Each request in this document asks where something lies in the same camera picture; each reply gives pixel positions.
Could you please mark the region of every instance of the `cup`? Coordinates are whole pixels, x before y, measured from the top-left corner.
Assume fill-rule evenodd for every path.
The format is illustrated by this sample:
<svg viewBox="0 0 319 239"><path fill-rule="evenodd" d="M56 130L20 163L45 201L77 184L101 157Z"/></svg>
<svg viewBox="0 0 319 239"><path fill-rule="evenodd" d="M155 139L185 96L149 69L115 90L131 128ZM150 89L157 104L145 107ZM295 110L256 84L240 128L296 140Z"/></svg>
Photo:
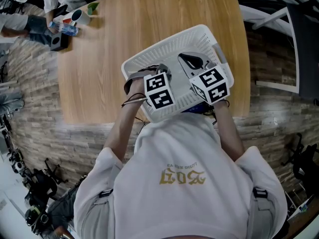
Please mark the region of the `cup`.
<svg viewBox="0 0 319 239"><path fill-rule="evenodd" d="M71 20L82 25L88 25L91 21L91 18L84 11L76 10L75 12L73 12Z"/></svg>

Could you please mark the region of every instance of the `gold logo print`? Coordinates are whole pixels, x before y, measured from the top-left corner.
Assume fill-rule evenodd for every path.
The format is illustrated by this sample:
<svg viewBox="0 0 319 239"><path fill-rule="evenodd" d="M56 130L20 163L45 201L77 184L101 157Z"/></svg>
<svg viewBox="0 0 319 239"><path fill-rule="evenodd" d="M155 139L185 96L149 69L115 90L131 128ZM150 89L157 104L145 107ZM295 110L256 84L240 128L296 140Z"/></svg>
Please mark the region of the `gold logo print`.
<svg viewBox="0 0 319 239"><path fill-rule="evenodd" d="M173 172L170 168L167 169L168 172L170 173L165 173L166 169L161 173L161 179L160 179L160 184L172 184L175 181L175 178L172 178L172 174L175 173Z"/></svg>
<svg viewBox="0 0 319 239"><path fill-rule="evenodd" d="M173 184L176 181L176 178L173 177L173 174L176 174L176 178L179 184L185 184L187 183L186 175L182 172L174 172L171 170L171 168L165 169L161 173L161 179L160 184ZM191 170L187 174L188 178L188 184L203 184L206 180L206 178L200 177L201 174L204 174L204 172L196 172L194 170Z"/></svg>

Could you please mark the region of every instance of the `jeans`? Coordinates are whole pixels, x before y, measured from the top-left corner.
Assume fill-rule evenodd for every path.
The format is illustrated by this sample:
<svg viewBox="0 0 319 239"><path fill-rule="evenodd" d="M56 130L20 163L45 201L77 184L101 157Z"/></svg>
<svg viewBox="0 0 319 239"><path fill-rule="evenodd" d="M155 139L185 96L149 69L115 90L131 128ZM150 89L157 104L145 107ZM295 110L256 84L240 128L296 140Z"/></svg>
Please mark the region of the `jeans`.
<svg viewBox="0 0 319 239"><path fill-rule="evenodd" d="M44 17L30 15L24 29L29 31L27 39L30 41L51 46L52 32L47 28Z"/></svg>
<svg viewBox="0 0 319 239"><path fill-rule="evenodd" d="M0 94L0 115L10 113L15 109L21 109L24 105L24 101L21 98L21 92Z"/></svg>
<svg viewBox="0 0 319 239"><path fill-rule="evenodd" d="M78 187L70 189L49 206L47 213L51 224L41 232L43 239L56 239L57 236L53 231L59 226L63 226L66 230L68 229L69 222L74 217L73 205L78 189Z"/></svg>

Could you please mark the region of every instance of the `white plastic basket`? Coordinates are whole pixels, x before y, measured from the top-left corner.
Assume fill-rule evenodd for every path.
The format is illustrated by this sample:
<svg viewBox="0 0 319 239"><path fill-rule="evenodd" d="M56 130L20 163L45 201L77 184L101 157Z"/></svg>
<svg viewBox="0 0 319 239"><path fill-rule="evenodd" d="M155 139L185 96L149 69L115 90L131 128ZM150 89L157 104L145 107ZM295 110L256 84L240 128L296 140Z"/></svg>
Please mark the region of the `white plastic basket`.
<svg viewBox="0 0 319 239"><path fill-rule="evenodd" d="M177 59L179 53L189 51L204 53L216 64L221 64L222 62L221 67L228 79L229 87L234 84L234 78L226 58L207 26L197 25L172 35L141 51L122 64L122 73L126 80L132 73L152 64L163 63L171 71L172 79L170 86L176 105L159 111L153 111L152 107L144 102L142 110L149 121L158 122L164 120L203 101L190 89L189 78L184 73Z"/></svg>

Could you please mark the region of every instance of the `basket handle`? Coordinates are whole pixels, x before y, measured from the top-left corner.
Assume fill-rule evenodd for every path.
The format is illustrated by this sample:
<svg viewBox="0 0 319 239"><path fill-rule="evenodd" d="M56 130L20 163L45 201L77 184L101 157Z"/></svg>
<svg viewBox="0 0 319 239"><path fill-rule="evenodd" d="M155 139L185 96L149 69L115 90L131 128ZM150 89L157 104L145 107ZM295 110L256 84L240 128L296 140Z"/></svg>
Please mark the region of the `basket handle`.
<svg viewBox="0 0 319 239"><path fill-rule="evenodd" d="M226 64L227 63L226 57L225 57L223 51L221 50L221 48L219 47L219 44L218 43L214 44L213 48L215 49L215 51L220 59L220 62L222 64Z"/></svg>

